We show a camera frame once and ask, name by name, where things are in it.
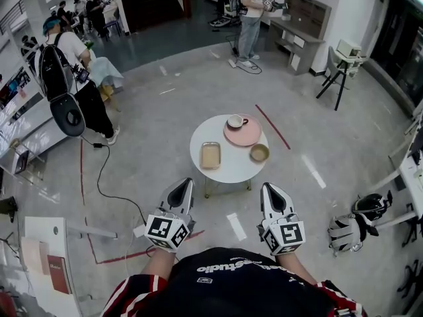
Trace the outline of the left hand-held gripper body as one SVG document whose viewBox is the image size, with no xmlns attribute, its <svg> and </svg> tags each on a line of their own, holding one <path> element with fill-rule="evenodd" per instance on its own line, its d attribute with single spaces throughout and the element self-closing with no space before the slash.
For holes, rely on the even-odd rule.
<svg viewBox="0 0 423 317">
<path fill-rule="evenodd" d="M 191 235 L 195 224 L 190 215 L 177 216 L 171 211 L 156 209 L 154 214 L 148 216 L 144 236 L 156 247 L 177 253 Z"/>
</svg>

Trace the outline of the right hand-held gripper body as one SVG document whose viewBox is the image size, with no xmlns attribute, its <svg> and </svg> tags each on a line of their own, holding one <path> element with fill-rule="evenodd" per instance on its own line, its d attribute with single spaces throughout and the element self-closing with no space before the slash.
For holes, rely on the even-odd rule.
<svg viewBox="0 0 423 317">
<path fill-rule="evenodd" d="M 305 243 L 304 224 L 297 213 L 264 219 L 257 228 L 260 241 L 267 245 L 272 256 L 292 253 Z"/>
</svg>

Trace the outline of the beige rectangular tray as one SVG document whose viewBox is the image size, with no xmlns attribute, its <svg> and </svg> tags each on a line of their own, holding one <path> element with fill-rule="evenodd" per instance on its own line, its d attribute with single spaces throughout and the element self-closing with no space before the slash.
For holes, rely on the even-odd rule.
<svg viewBox="0 0 423 317">
<path fill-rule="evenodd" d="M 200 166 L 206 170 L 217 169 L 221 164 L 221 147 L 218 142 L 205 142 L 200 152 Z"/>
</svg>

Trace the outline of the white round table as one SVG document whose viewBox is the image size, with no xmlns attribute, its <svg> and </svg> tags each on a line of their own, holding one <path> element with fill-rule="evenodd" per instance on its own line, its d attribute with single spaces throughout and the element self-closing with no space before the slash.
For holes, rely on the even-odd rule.
<svg viewBox="0 0 423 317">
<path fill-rule="evenodd" d="M 190 156 L 196 168 L 204 175 L 204 196 L 209 198 L 212 186 L 220 184 L 245 183 L 251 189 L 251 180 L 263 169 L 265 162 L 255 162 L 250 157 L 250 147 L 240 147 L 229 142 L 224 136 L 224 126 L 231 114 L 218 115 L 201 123 L 190 140 Z M 218 142 L 221 147 L 221 164 L 217 169 L 206 170 L 200 166 L 200 152 L 205 142 Z M 268 147 L 262 132 L 258 143 Z"/>
</svg>

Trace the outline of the white and grey backpack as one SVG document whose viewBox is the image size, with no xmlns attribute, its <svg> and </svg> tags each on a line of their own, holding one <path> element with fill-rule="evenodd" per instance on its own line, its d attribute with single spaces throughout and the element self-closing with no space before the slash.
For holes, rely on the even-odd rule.
<svg viewBox="0 0 423 317">
<path fill-rule="evenodd" d="M 379 236 L 379 232 L 365 215 L 350 213 L 333 217 L 328 226 L 329 248 L 335 257 L 343 252 L 357 252 L 368 235 Z"/>
</svg>

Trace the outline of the pink round tray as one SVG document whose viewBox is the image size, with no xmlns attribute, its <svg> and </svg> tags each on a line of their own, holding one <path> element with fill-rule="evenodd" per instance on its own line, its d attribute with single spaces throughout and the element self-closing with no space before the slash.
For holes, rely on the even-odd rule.
<svg viewBox="0 0 423 317">
<path fill-rule="evenodd" d="M 225 138 L 232 144 L 240 147 L 250 147 L 259 142 L 262 135 L 262 126 L 260 122 L 253 116 L 242 114 L 248 122 L 239 129 L 232 128 L 226 122 L 223 132 Z"/>
</svg>

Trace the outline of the red floor tape strip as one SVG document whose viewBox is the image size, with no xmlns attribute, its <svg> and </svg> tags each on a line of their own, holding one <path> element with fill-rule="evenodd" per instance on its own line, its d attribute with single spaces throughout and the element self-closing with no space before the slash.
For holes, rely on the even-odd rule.
<svg viewBox="0 0 423 317">
<path fill-rule="evenodd" d="M 260 114 L 264 117 L 264 119 L 267 121 L 269 126 L 275 131 L 276 135 L 281 139 L 281 141 L 283 142 L 286 149 L 290 151 L 291 147 L 290 147 L 289 143 L 287 142 L 286 138 L 282 135 L 280 130 L 275 126 L 274 122 L 270 119 L 270 117 L 266 114 L 266 112 L 258 104 L 255 104 L 255 107 L 260 112 Z"/>
</svg>

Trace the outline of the person's black red-striped shirt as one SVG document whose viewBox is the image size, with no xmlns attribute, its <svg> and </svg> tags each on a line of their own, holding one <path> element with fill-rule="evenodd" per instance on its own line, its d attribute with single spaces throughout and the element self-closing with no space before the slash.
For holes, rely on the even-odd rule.
<svg viewBox="0 0 423 317">
<path fill-rule="evenodd" d="M 308 283 L 276 259 L 210 248 L 175 261 L 168 281 L 131 275 L 100 317 L 368 317 L 331 281 Z"/>
</svg>

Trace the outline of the white and brown cup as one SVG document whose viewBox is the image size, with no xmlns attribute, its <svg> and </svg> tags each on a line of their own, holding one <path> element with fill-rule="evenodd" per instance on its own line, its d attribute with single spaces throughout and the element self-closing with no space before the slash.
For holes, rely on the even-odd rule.
<svg viewBox="0 0 423 317">
<path fill-rule="evenodd" d="M 242 117 L 241 115 L 238 115 L 238 114 L 233 114 L 228 118 L 227 126 L 232 129 L 240 129 L 244 125 L 248 124 L 248 122 L 249 122 L 248 118 Z"/>
</svg>

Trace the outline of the white desk with round hole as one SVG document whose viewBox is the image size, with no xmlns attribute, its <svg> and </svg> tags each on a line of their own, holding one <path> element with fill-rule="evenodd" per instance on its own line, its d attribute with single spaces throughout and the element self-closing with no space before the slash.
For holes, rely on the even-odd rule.
<svg viewBox="0 0 423 317">
<path fill-rule="evenodd" d="M 55 317 L 83 317 L 81 302 L 92 298 L 90 294 L 78 295 L 73 279 L 74 269 L 70 262 L 68 235 L 79 237 L 91 234 L 116 239 L 116 232 L 86 225 L 68 223 L 63 217 L 25 217 L 24 236 L 45 242 L 49 246 L 48 255 L 65 258 L 72 294 L 55 291 L 49 275 L 42 275 L 28 269 L 30 284 L 38 305 Z"/>
</svg>

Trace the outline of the long white counter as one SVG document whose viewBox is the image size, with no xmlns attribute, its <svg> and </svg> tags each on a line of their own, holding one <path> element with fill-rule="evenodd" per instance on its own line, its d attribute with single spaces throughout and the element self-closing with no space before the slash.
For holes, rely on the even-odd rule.
<svg viewBox="0 0 423 317">
<path fill-rule="evenodd" d="M 13 178 L 21 178 L 13 176 L 13 168 L 18 157 L 9 148 L 9 143 L 13 139 L 20 139 L 39 157 L 67 139 L 54 121 L 49 103 L 41 95 L 40 87 L 28 64 L 20 59 L 18 67 L 28 75 L 29 81 L 24 86 L 18 86 L 15 96 L 0 110 L 0 168 Z M 30 156 L 28 169 L 43 178 L 40 172 L 34 170 L 36 161 L 40 162 Z M 24 175 L 34 183 L 39 181 L 37 177 L 27 172 Z"/>
</svg>

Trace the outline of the black bag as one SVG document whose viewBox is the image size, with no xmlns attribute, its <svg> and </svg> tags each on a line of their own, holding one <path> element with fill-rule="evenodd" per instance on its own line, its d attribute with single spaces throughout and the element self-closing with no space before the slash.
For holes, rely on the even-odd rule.
<svg viewBox="0 0 423 317">
<path fill-rule="evenodd" d="M 9 216 L 12 223 L 15 220 L 15 214 L 17 211 L 18 206 L 14 196 L 0 199 L 0 214 Z"/>
</svg>

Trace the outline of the beige small appliance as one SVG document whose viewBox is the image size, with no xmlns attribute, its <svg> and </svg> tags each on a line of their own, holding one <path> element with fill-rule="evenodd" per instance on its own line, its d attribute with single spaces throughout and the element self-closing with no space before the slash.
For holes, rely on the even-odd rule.
<svg viewBox="0 0 423 317">
<path fill-rule="evenodd" d="M 347 58 L 355 58 L 360 56 L 362 48 L 353 42 L 340 39 L 336 48 L 337 52 Z"/>
</svg>

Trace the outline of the dark chair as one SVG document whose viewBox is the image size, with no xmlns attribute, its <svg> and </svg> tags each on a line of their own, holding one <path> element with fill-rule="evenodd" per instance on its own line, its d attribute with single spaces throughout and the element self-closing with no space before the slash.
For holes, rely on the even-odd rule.
<svg viewBox="0 0 423 317">
<path fill-rule="evenodd" d="M 120 27 L 120 12 L 118 7 L 106 11 L 105 25 L 103 27 L 106 41 L 110 39 L 110 30 L 115 29 L 115 32 L 120 37 L 122 35 L 122 29 Z"/>
</svg>

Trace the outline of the dark glass entrance door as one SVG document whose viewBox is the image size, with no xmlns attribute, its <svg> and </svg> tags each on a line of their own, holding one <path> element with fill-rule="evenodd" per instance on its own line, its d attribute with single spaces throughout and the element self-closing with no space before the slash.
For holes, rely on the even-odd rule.
<svg viewBox="0 0 423 317">
<path fill-rule="evenodd" d="M 407 0 L 389 0 L 371 58 L 417 107 L 423 101 L 423 11 Z"/>
</svg>

